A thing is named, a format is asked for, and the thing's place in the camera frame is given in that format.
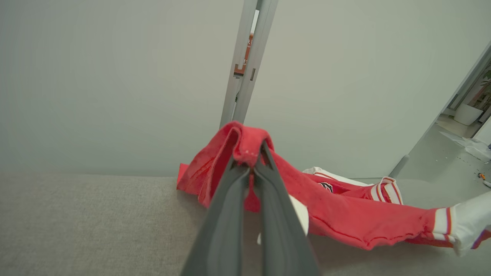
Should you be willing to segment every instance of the white wall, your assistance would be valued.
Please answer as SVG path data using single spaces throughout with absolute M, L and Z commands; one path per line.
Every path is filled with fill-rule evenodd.
M 387 175 L 491 33 L 488 0 L 282 0 L 245 124 L 298 169 Z
M 218 130 L 242 5 L 0 2 L 0 170 L 177 175 Z
M 473 137 L 486 144 L 491 144 L 491 120 L 487 120 Z

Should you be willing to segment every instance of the gray couch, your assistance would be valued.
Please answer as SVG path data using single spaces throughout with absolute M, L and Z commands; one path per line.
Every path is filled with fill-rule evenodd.
M 176 178 L 0 175 L 0 275 L 178 275 L 206 210 Z M 411 189 L 401 187 L 406 204 Z M 246 212 L 243 275 L 260 275 L 259 215 Z M 310 236 L 324 275 L 490 275 L 491 242 L 373 251 Z

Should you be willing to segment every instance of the orange object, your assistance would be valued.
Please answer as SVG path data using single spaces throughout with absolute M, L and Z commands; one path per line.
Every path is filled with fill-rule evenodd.
M 253 36 L 254 36 L 254 34 L 250 34 L 250 36 L 249 36 L 249 42 L 247 43 L 247 50 L 245 51 L 244 65 L 242 66 L 242 70 L 239 70 L 239 69 L 237 69 L 237 67 L 235 67 L 234 73 L 243 75 L 244 72 L 246 71 L 245 67 L 247 65 L 247 59 L 249 58 L 250 45 L 252 44 L 252 37 Z

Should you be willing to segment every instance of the doorway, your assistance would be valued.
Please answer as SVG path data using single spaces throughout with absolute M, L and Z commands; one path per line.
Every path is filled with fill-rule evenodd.
M 491 115 L 491 53 L 477 62 L 461 89 L 435 124 L 464 138 L 473 138 Z

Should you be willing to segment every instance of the white planter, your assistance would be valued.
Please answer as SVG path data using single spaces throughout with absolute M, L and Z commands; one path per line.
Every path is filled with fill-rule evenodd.
M 466 126 L 472 124 L 483 111 L 468 105 L 460 105 L 455 112 L 454 120 Z

